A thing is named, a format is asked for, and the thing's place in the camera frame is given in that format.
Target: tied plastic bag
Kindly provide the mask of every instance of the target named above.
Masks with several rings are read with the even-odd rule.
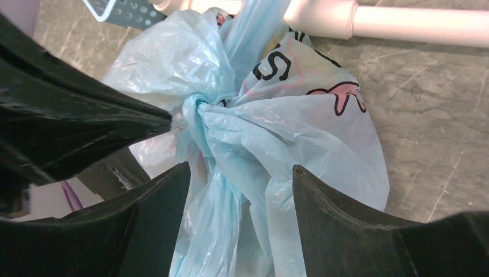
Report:
[[[170,276],[306,276],[295,164],[386,205],[359,84],[282,23],[288,4],[249,0],[234,18],[176,12],[128,42],[104,80],[174,116],[171,132],[130,147],[151,177],[184,160],[191,168]]]

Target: cartoon paw print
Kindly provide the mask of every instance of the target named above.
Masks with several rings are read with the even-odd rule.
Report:
[[[306,95],[313,94],[334,94],[336,96],[336,102],[334,103],[334,113],[337,116],[340,116],[345,111],[347,107],[348,100],[350,96],[353,96],[360,108],[360,111],[363,113],[367,112],[365,108],[365,104],[363,104],[360,99],[358,99],[358,84],[354,82],[341,82],[330,89],[317,88],[308,92]]]

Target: perforated plastic basket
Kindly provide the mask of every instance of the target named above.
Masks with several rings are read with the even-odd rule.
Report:
[[[147,29],[165,19],[147,0],[83,0],[98,22]]]

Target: gray floor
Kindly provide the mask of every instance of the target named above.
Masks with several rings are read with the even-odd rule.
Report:
[[[360,3],[489,10],[488,0]],[[138,33],[96,22],[82,0],[43,0],[35,39],[101,78]],[[386,212],[428,222],[489,209],[489,50],[364,38],[313,42],[360,82],[388,165]]]

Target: black plastic part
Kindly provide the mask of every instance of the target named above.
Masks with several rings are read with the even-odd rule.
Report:
[[[418,223],[372,209],[294,167],[308,277],[489,276],[489,212]]]
[[[0,276],[168,276],[187,163],[62,219],[0,220]]]
[[[68,179],[171,116],[53,57],[0,15],[0,197]]]

